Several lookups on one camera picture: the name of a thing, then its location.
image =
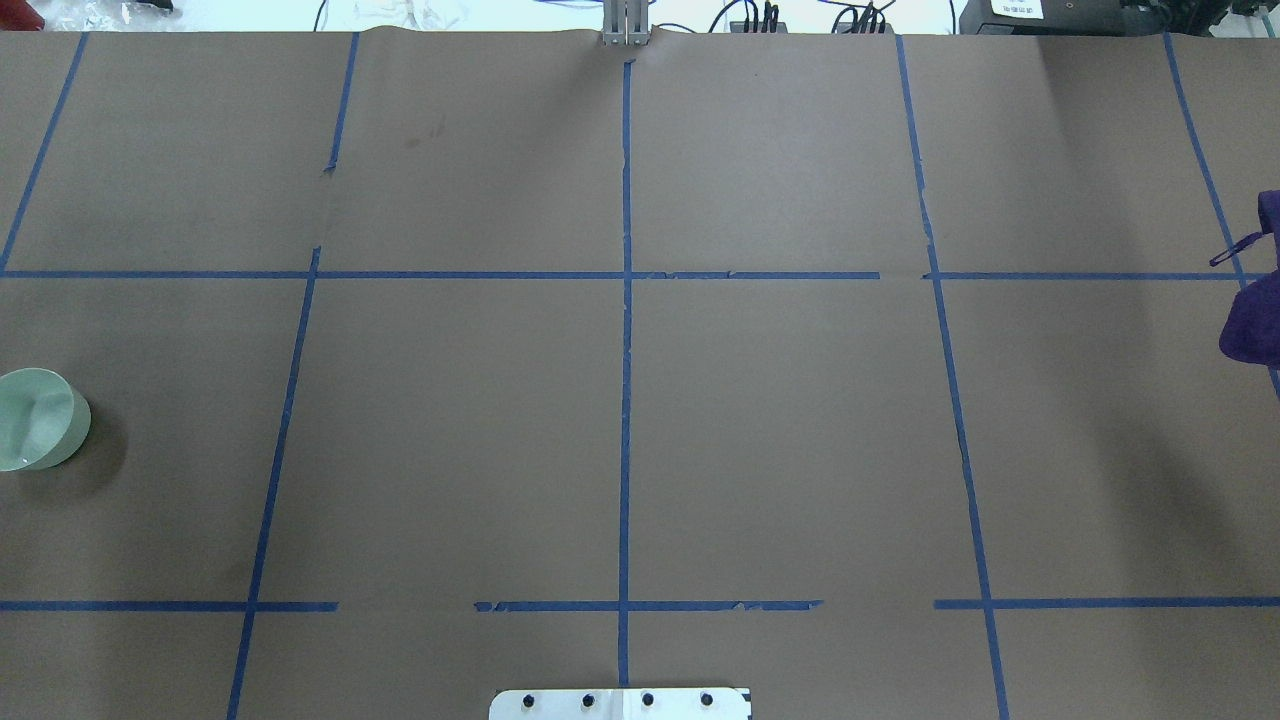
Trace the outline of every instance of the white bracket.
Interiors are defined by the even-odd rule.
[[[605,45],[649,45],[649,0],[603,0]]]
[[[751,691],[740,688],[634,688],[506,691],[489,720],[751,720]]]

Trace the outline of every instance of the light green cup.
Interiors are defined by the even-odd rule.
[[[0,377],[0,471],[41,470],[70,457],[88,434],[84,396],[52,370]]]

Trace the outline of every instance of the purple towel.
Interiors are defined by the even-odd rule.
[[[1235,252],[1280,228],[1280,190],[1258,193],[1258,219],[1262,232],[1238,242]],[[1219,256],[1219,261],[1235,252]],[[1280,238],[1276,241],[1276,265],[1280,265]],[[1233,360],[1280,368],[1280,269],[1235,296],[1217,346]]]

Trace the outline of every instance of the bowl rim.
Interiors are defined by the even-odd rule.
[[[0,473],[14,473],[14,471],[22,470],[23,468],[29,468],[31,465],[35,465],[36,462],[40,462],[45,457],[49,457],[49,454],[52,452],[54,450],[56,450],[58,448],[58,443],[60,443],[63,441],[63,438],[67,437],[67,430],[69,430],[72,428],[72,420],[76,418],[76,402],[74,402],[76,401],[76,388],[72,387],[72,383],[67,382],[67,378],[59,375],[58,373],[55,373],[54,370],[50,370],[47,368],[19,368],[17,370],[13,370],[13,372],[9,372],[9,373],[5,373],[5,374],[0,375],[0,392],[4,392],[5,380],[8,380],[9,378],[12,378],[13,375],[20,375],[23,373],[36,373],[36,374],[44,374],[44,375],[52,375],[54,378],[56,378],[58,382],[61,383],[63,392],[67,393],[68,396],[70,396],[70,398],[72,398],[72,409],[70,409],[69,413],[67,413],[67,423],[63,425],[61,430],[59,432],[58,441],[55,441],[54,445],[49,447],[49,450],[46,450],[45,452],[41,452],[38,457],[32,457],[27,462],[22,462],[22,464],[14,465],[12,468],[9,465],[5,465],[5,464],[0,462]]]

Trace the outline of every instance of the gray metal bracket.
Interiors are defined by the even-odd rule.
[[[605,45],[649,45],[649,0],[603,0]]]

